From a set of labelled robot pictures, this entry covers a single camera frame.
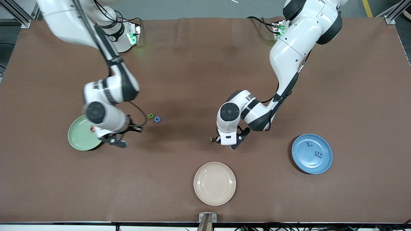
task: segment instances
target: brown table surface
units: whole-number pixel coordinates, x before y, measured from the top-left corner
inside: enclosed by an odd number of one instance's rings
[[[411,69],[395,26],[344,18],[316,45],[271,131],[236,151],[215,143],[216,114],[235,90],[260,100],[277,80],[273,37],[250,19],[145,21],[141,44],[123,54],[138,79],[134,100],[152,120],[130,147],[81,152],[67,141],[83,86],[107,75],[99,51],[67,44],[43,21],[20,33],[0,85],[0,221],[403,222],[411,215]],[[130,104],[119,106],[138,122]],[[313,133],[333,150],[320,175],[298,170],[293,140]],[[237,189],[222,206],[202,203],[193,178],[222,162]]]

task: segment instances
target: plate rim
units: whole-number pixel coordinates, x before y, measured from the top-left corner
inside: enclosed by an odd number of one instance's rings
[[[296,161],[296,156],[294,155],[294,146],[295,146],[295,143],[297,142],[297,140],[298,140],[300,137],[302,137],[302,136],[310,136],[310,135],[311,135],[311,136],[314,136],[314,137],[318,137],[318,138],[320,138],[321,140],[323,140],[323,141],[328,145],[329,150],[330,150],[330,154],[329,154],[329,156],[331,157],[331,158],[330,158],[330,162],[331,162],[330,165],[329,165],[326,169],[324,169],[323,171],[317,172],[317,173],[311,173],[311,172],[308,172],[308,171],[302,169],[302,167],[301,167],[301,162]],[[333,161],[332,148],[331,148],[330,144],[329,144],[323,137],[321,137],[321,136],[319,136],[319,135],[316,135],[316,134],[311,134],[311,133],[302,134],[302,135],[298,136],[298,137],[294,140],[293,145],[292,145],[292,147],[291,147],[291,156],[293,157],[294,163],[295,163],[302,171],[304,171],[304,172],[306,172],[306,173],[309,173],[309,174],[314,174],[314,175],[325,173],[325,172],[331,167],[332,161]]]
[[[199,196],[197,190],[196,190],[196,178],[197,178],[197,174],[199,173],[199,171],[200,171],[203,167],[205,167],[206,165],[210,165],[210,164],[221,164],[222,166],[224,166],[225,168],[227,168],[227,169],[230,171],[230,173],[233,174],[233,177],[234,177],[234,189],[233,189],[233,193],[231,194],[231,196],[228,198],[227,201],[225,201],[224,203],[218,204],[218,205],[212,205],[212,204],[209,204],[209,203],[203,201],[203,200],[201,199],[201,197]],[[229,201],[231,200],[231,198],[233,198],[233,196],[234,196],[234,194],[235,194],[235,192],[236,192],[236,188],[237,188],[237,179],[236,179],[236,176],[234,175],[233,170],[231,170],[231,168],[228,167],[226,164],[223,164],[223,163],[221,163],[221,162],[215,162],[215,161],[214,161],[214,162],[208,162],[208,163],[206,163],[206,164],[203,164],[203,165],[197,170],[196,174],[194,175],[193,187],[194,187],[194,192],[196,193],[197,198],[200,199],[200,201],[202,201],[203,203],[205,203],[206,205],[209,205],[209,206],[221,206],[221,205],[224,205],[225,203],[229,202]]]
[[[91,148],[91,149],[87,149],[87,148],[85,148],[85,149],[84,149],[84,148],[79,149],[79,148],[76,148],[76,147],[72,144],[72,140],[70,139],[70,131],[73,129],[73,125],[74,125],[75,123],[78,123],[78,120],[86,120],[86,119],[87,119],[87,118],[86,118],[86,115],[81,115],[80,117],[78,117],[77,119],[75,119],[75,120],[72,122],[72,124],[70,125],[69,130],[68,130],[68,132],[67,132],[67,139],[69,140],[70,146],[73,147],[73,148],[76,149],[76,150],[79,150],[79,151],[89,151],[89,150],[97,147],[97,146],[98,146],[99,144],[101,144],[101,142],[102,142],[102,141],[100,141],[95,147],[93,147],[93,148]]]

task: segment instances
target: yellow floor line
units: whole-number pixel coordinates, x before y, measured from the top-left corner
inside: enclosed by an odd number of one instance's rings
[[[372,18],[373,16],[372,16],[371,8],[369,7],[368,1],[363,0],[363,4],[364,4],[365,12],[367,13],[367,17]]]

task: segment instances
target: plate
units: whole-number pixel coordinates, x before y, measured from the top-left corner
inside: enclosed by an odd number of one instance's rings
[[[236,191],[236,177],[225,164],[210,162],[203,165],[194,177],[194,191],[199,199],[210,205],[227,203]]]
[[[70,145],[80,151],[88,151],[97,147],[102,141],[90,129],[93,125],[86,115],[78,117],[70,126],[68,139]]]
[[[293,143],[291,153],[296,165],[310,174],[321,174],[327,171],[332,163],[330,145],[314,134],[299,136]]]

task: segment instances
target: black cable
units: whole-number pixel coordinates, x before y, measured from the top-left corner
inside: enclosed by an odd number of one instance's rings
[[[268,114],[268,128],[266,129],[267,132],[271,129],[271,116],[273,116],[273,115],[272,115],[272,112],[273,112],[273,111],[274,111],[274,110],[271,110],[271,111],[270,111],[270,114]]]
[[[259,19],[257,17],[254,17],[254,16],[250,16],[250,17],[247,17],[247,18],[252,18],[252,19],[255,19],[255,20],[259,21],[260,23],[265,23],[266,25],[272,26],[272,23],[266,23],[266,22],[262,21],[261,19]]]
[[[261,18],[261,20],[258,19],[258,18],[256,18],[256,17],[254,17],[254,16],[250,16],[250,17],[247,17],[247,18],[256,19],[256,20],[259,21],[260,23],[264,24],[264,26],[266,26],[267,30],[270,31],[270,32],[273,33],[273,34],[276,34],[276,35],[279,35],[279,34],[280,34],[280,32],[272,31],[270,28],[268,28],[268,26],[269,26],[269,25],[272,26],[272,24],[266,23],[266,21],[264,21],[264,18],[263,18],[263,17]]]
[[[308,59],[309,55],[311,54],[311,51],[312,51],[312,49],[308,52],[308,55],[305,57],[304,62],[306,62],[306,61],[307,61],[307,59]]]
[[[266,100],[266,101],[262,101],[262,103],[264,104],[264,103],[266,103],[268,101],[271,101],[271,100],[272,100],[272,97],[270,99]]]
[[[124,23],[124,22],[130,22],[130,21],[133,21],[133,20],[135,20],[135,19],[138,19],[138,20],[140,20],[140,24],[143,23],[143,20],[142,20],[141,18],[139,18],[139,17],[136,17],[136,18],[133,18],[133,19],[130,19],[130,20],[123,20],[123,21],[114,20],[114,19],[108,17],[108,16],[102,11],[102,9],[103,9],[106,13],[108,13],[107,10],[104,9],[104,7],[103,7],[97,0],[94,0],[94,3],[96,4],[96,6],[97,6],[97,8],[100,10],[100,12],[101,12],[106,18],[108,18],[109,20],[111,20],[111,21],[113,21],[113,22]]]
[[[361,227],[363,227],[365,224],[362,224],[360,227],[356,228],[356,230],[359,230]]]
[[[144,111],[143,111],[141,108],[139,108],[139,107],[138,107],[137,105],[135,105],[133,102],[129,101],[129,103],[131,103],[131,105],[133,105],[135,108],[137,108],[137,109],[141,112],[141,114],[143,114],[143,116],[144,116],[144,123],[141,124],[141,125],[137,125],[137,126],[140,126],[140,127],[144,126],[144,125],[147,123],[147,121],[148,121],[147,115],[144,113]]]
[[[284,224],[287,228],[289,228],[290,229],[290,231],[295,231],[294,230],[294,228],[293,227],[291,227],[291,225],[290,224]]]
[[[324,226],[324,225],[317,225],[309,228],[311,231],[313,228],[323,228],[321,231],[346,231],[347,227],[337,228],[335,226]]]
[[[266,21],[264,21],[264,18],[262,17],[261,20],[263,20],[264,26],[266,26],[267,30],[270,31],[273,34],[279,35],[281,34],[280,32],[272,31],[268,28]]]
[[[299,231],[298,227],[297,227],[297,226],[295,226],[295,225],[293,225],[293,224],[287,224],[287,226],[292,226],[292,227],[296,228],[296,229],[297,229],[297,231]]]

